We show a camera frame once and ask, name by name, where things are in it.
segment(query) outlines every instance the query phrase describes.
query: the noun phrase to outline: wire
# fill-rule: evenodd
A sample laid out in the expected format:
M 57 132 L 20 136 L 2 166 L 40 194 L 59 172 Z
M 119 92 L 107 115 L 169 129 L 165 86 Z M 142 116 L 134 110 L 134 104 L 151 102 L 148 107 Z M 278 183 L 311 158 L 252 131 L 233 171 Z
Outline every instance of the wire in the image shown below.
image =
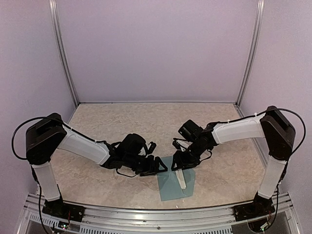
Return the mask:
M 41 189 L 41 186 L 40 186 L 40 185 L 39 185 L 39 190 L 40 190 L 40 193 L 39 193 L 39 203 L 38 203 L 38 207 L 39 207 L 40 222 L 41 222 L 42 228 L 44 229 L 45 233 L 49 234 L 48 231 L 46 230 L 44 224 L 43 224 L 42 216 L 41 216 L 41 205 L 40 205 L 40 202 L 41 202 L 41 196 L 42 196 L 42 189 Z
M 269 226 L 268 226 L 266 229 L 262 229 L 262 230 L 259 230 L 259 231 L 257 232 L 257 231 L 251 230 L 250 227 L 249 227 L 249 225 L 248 225 L 250 231 L 252 231 L 253 233 L 264 233 L 264 232 L 266 232 L 266 231 L 273 225 L 273 223 L 275 222 L 275 219 L 276 219 L 276 217 L 277 217 L 277 210 L 278 210 L 278 196 L 279 196 L 278 185 L 277 185 L 276 189 L 277 189 L 277 195 L 276 195 L 276 210 L 275 210 L 275 215 L 274 215 L 274 218 L 273 218 L 272 222 L 271 222 L 272 213 L 269 212 L 269 220 L 267 221 L 267 223 L 269 224 Z
M 133 178 L 133 177 L 136 177 L 136 176 L 137 176 L 137 174 L 135 174 L 135 175 L 133 175 L 133 176 L 131 176 L 131 175 L 125 175 L 125 174 L 123 174 L 123 173 L 120 173 L 120 172 L 118 171 L 117 168 L 116 168 L 116 172 L 117 172 L 118 175 L 126 176 L 126 177 L 129 177 L 129 178 Z
M 48 120 L 56 121 L 56 122 L 62 124 L 64 127 L 66 127 L 66 128 L 68 128 L 68 129 L 72 130 L 73 132 L 77 133 L 78 135 L 80 135 L 80 136 L 82 136 L 82 137 L 85 137 L 86 139 L 88 139 L 88 140 L 90 140 L 90 141 L 94 141 L 95 143 L 104 143 L 104 142 L 106 142 L 105 140 L 96 141 L 96 140 L 94 140 L 94 139 L 92 139 L 92 138 L 86 136 L 85 134 L 83 134 L 83 133 L 81 133 L 81 132 L 79 132 L 79 131 L 77 131 L 77 130 L 71 128 L 70 126 L 68 126 L 66 123 L 64 123 L 64 122 L 63 122 L 62 120 L 60 120 L 60 119 L 51 118 L 51 117 L 35 117 L 35 118 L 31 118 L 31 119 L 26 120 L 25 122 L 21 123 L 21 124 L 15 129 L 15 131 L 13 132 L 12 139 L 11 139 L 12 151 L 13 151 L 13 154 L 15 155 L 15 157 L 17 157 L 17 158 L 20 159 L 20 160 L 27 160 L 27 158 L 25 158 L 25 157 L 20 157 L 20 156 L 18 156 L 18 154 L 16 153 L 15 147 L 14 147 L 15 135 L 16 135 L 16 133 L 18 132 L 18 130 L 19 130 L 22 126 L 24 126 L 26 123 L 29 123 L 29 122 L 32 122 L 32 121 L 35 121 L 35 120 L 39 120 L 39 119 L 48 119 Z
M 277 210 L 278 210 L 278 196 L 279 196 L 278 185 L 277 185 L 276 189 L 277 189 L 277 195 L 276 195 L 276 210 L 275 210 L 275 215 L 274 215 L 274 218 L 273 218 L 272 223 L 270 223 L 270 225 L 269 225 L 264 231 L 268 230 L 268 229 L 273 225 L 273 223 L 274 223 L 274 221 L 275 221 L 275 219 L 276 219 L 276 216 L 277 216 Z
M 210 153 L 210 156 L 208 156 L 208 157 L 202 159 L 199 163 L 201 163 L 201 162 L 204 161 L 204 160 L 210 159 L 210 158 L 212 157 L 213 153 L 212 153 L 210 150 L 207 150 L 207 152 Z

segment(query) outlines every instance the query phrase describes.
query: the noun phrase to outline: marble floor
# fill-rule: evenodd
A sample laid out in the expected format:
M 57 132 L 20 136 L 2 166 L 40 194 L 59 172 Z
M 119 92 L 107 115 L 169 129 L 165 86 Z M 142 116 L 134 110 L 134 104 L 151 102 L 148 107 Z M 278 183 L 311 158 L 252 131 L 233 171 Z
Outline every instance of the marble floor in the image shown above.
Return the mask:
M 175 152 L 172 138 L 182 124 L 192 119 L 207 123 L 238 118 L 232 104 L 126 103 L 82 104 L 70 125 L 78 131 L 109 143 L 137 133 L 157 147 L 155 156 Z M 218 145 L 213 157 L 194 168 L 191 197 L 160 200 L 157 176 L 127 178 L 75 154 L 57 150 L 52 158 L 55 177 L 64 200 L 85 204 L 137 209 L 175 209 L 223 205 L 253 199 L 264 169 L 251 140 Z M 131 174 L 130 169 L 122 172 Z

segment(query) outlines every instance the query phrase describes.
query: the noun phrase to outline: white panel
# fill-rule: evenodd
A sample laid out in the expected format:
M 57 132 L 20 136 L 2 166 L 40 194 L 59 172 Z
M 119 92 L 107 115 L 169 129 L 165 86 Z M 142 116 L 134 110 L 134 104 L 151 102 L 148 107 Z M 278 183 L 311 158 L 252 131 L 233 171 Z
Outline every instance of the white panel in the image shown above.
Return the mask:
M 298 112 L 308 133 L 291 157 L 281 189 L 289 192 L 304 234 L 312 230 L 312 1 L 266 0 L 259 43 L 250 81 L 242 102 L 244 114 L 269 105 Z M 285 113 L 296 128 L 295 145 L 302 126 Z M 262 147 L 267 153 L 265 141 Z
M 258 194 L 261 197 L 270 199 L 273 196 L 275 188 L 281 178 L 287 161 L 277 160 L 272 156 L 269 157 L 263 180 L 260 184 Z
M 58 149 L 80 155 L 99 165 L 107 161 L 109 150 L 104 143 L 95 143 L 66 127 L 64 127 L 64 130 L 67 134 L 58 145 Z
M 263 116 L 264 114 L 232 123 L 218 123 L 212 132 L 215 142 L 223 144 L 232 140 L 264 137 L 260 123 Z
M 82 102 L 231 101 L 257 0 L 67 0 L 58 12 Z
M 34 168 L 45 199 L 47 201 L 54 201 L 59 199 L 59 188 L 55 180 L 51 164 L 46 162 L 39 166 L 32 165 L 32 167 Z
M 48 0 L 0 1 L 0 233 L 11 234 L 25 198 L 36 183 L 27 161 L 11 150 L 15 128 L 53 112 L 68 121 L 75 107 L 66 84 L 53 33 Z M 15 147 L 25 157 L 25 130 Z

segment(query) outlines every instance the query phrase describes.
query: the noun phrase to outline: white wall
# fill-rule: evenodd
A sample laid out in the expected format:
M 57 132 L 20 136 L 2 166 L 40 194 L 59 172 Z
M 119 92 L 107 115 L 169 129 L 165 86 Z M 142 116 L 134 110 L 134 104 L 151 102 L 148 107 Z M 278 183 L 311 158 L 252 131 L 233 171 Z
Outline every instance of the white wall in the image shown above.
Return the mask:
M 81 102 L 235 102 L 257 0 L 67 0 L 58 13 Z
M 31 117 L 58 112 L 68 120 L 74 111 L 48 1 L 1 1 L 0 76 L 0 233 L 11 234 L 28 193 L 36 187 L 28 162 L 11 151 L 13 131 Z M 25 130 L 15 142 L 22 157 Z
M 298 112 L 307 125 L 307 138 L 292 156 L 282 183 L 299 216 L 304 234 L 312 230 L 312 1 L 266 0 L 259 44 L 242 102 L 244 114 L 269 105 Z M 295 124 L 297 141 L 302 137 Z M 261 142 L 267 152 L 265 142 Z

